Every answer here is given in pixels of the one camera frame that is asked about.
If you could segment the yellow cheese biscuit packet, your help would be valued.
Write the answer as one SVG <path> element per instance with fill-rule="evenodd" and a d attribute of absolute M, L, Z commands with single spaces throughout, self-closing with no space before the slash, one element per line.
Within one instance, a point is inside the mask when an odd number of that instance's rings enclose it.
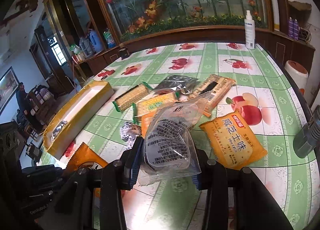
<path fill-rule="evenodd" d="M 202 123 L 217 161 L 234 170 L 249 166 L 267 155 L 247 122 L 238 111 Z"/>

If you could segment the orange snack packet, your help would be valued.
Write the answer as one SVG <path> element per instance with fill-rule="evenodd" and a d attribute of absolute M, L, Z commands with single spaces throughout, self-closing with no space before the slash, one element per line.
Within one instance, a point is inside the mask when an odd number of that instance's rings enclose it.
<path fill-rule="evenodd" d="M 82 142 L 80 147 L 72 155 L 67 163 L 63 175 L 69 176 L 79 168 L 85 167 L 91 170 L 102 169 L 108 163 L 96 154 L 86 143 Z"/>

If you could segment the clear plastic snack wrapper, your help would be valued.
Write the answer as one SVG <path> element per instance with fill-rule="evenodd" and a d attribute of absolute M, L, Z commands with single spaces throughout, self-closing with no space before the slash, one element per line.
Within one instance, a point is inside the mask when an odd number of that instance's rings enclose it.
<path fill-rule="evenodd" d="M 200 120 L 210 93 L 159 108 L 149 124 L 143 143 L 141 186 L 194 176 L 201 172 L 190 131 Z"/>

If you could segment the purple white candy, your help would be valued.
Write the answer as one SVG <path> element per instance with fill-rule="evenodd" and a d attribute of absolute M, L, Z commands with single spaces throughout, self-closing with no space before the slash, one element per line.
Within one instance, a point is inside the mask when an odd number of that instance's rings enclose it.
<path fill-rule="evenodd" d="M 120 138 L 126 143 L 125 150 L 131 149 L 136 138 L 141 135 L 141 127 L 132 122 L 125 122 L 120 128 Z"/>

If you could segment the yellow white storage tray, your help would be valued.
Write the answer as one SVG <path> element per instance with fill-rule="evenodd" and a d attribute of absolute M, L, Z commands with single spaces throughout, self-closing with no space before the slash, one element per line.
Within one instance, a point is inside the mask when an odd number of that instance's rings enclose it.
<path fill-rule="evenodd" d="M 74 95 L 46 127 L 43 145 L 50 155 L 61 159 L 82 128 L 114 94 L 108 82 L 92 81 Z"/>

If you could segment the yellow green cracker pack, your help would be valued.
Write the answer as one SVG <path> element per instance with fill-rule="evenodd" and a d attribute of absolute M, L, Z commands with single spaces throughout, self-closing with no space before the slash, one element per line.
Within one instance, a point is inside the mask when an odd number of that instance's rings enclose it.
<path fill-rule="evenodd" d="M 133 122 L 137 124 L 143 115 L 156 111 L 163 104 L 176 102 L 179 96 L 179 92 L 170 92 L 140 101 L 137 104 L 133 103 Z"/>

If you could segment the long orange biscuit pack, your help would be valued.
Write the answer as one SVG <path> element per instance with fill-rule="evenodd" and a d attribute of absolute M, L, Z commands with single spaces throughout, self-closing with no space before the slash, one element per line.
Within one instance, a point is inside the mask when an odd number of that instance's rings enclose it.
<path fill-rule="evenodd" d="M 234 79 L 211 74 L 193 89 L 192 93 L 189 94 L 188 99 L 192 99 L 203 94 L 207 95 L 208 102 L 203 114 L 210 117 L 212 115 L 212 110 L 234 85 L 236 85 L 236 81 Z"/>

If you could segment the dark silver foil packet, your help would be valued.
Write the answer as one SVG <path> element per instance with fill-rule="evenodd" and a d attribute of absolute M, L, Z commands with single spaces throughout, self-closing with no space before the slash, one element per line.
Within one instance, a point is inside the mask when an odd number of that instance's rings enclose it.
<path fill-rule="evenodd" d="M 170 75 L 162 80 L 155 88 L 155 92 L 180 92 L 184 95 L 191 93 L 198 79 L 194 77 Z"/>

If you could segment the grey cylindrical tool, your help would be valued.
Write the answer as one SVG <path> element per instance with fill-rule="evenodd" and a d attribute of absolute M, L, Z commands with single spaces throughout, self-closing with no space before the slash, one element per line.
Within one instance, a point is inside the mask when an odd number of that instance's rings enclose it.
<path fill-rule="evenodd" d="M 312 117 L 306 123 L 293 140 L 293 149 L 299 158 L 305 158 L 319 144 L 320 121 L 319 105 L 317 105 Z"/>

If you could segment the fruit pattern tablecloth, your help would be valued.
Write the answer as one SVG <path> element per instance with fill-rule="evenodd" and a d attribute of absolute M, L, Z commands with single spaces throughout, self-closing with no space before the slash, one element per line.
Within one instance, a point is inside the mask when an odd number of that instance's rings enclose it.
<path fill-rule="evenodd" d="M 249 50 L 235 43 L 186 43 L 152 47 L 115 60 L 98 69 L 113 87 L 115 96 L 146 82 L 156 86 L 168 75 L 205 81 L 211 74 L 236 81 L 212 110 L 212 118 L 232 112 L 232 100 L 258 100 L 262 113 L 251 127 L 267 155 L 251 164 L 294 229 L 304 229 L 319 210 L 319 168 L 314 153 L 299 158 L 293 139 L 307 122 L 304 101 L 272 57 L 260 46 Z M 129 229 L 200 229 L 206 191 L 190 178 L 156 182 L 123 197 Z"/>

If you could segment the green label bottle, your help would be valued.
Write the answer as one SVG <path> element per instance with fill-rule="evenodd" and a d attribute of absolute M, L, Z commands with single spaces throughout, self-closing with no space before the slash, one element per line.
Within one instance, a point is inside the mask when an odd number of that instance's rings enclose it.
<path fill-rule="evenodd" d="M 107 42 L 108 48 L 114 48 L 116 46 L 116 42 L 114 41 L 114 38 L 112 37 L 112 34 L 108 28 L 103 32 L 103 35 Z"/>

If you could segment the blue water jug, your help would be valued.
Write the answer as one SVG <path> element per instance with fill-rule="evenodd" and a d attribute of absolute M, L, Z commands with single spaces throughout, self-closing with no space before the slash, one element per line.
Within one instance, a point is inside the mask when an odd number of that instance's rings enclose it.
<path fill-rule="evenodd" d="M 98 33 L 95 30 L 89 29 L 88 32 L 89 39 L 92 43 L 93 49 L 95 50 L 96 53 L 99 53 L 103 51 L 103 45 L 102 42 L 98 36 Z"/>

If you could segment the white spray bottle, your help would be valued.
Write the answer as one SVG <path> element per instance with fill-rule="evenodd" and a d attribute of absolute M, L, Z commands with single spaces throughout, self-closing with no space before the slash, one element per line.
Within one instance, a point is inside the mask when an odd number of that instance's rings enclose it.
<path fill-rule="evenodd" d="M 245 44 L 248 49 L 255 49 L 255 22 L 250 10 L 246 11 L 245 24 Z"/>

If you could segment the purple bottle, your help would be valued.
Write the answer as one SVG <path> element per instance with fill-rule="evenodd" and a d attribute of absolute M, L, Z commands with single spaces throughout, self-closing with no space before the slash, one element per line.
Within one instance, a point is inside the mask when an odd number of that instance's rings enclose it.
<path fill-rule="evenodd" d="M 298 40 L 299 37 L 299 24 L 297 19 L 293 20 L 293 37 L 295 40 Z"/>
<path fill-rule="evenodd" d="M 291 17 L 289 17 L 288 19 L 288 36 L 290 38 L 294 38 L 294 35 L 293 35 L 293 20 Z"/>

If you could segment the purple bottle right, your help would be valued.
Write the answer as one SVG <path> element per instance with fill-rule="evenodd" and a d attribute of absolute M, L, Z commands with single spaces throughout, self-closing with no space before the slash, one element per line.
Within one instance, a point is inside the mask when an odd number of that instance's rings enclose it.
<path fill-rule="evenodd" d="M 297 19 L 293 20 L 293 37 L 295 40 L 298 40 L 299 37 L 299 24 Z"/>

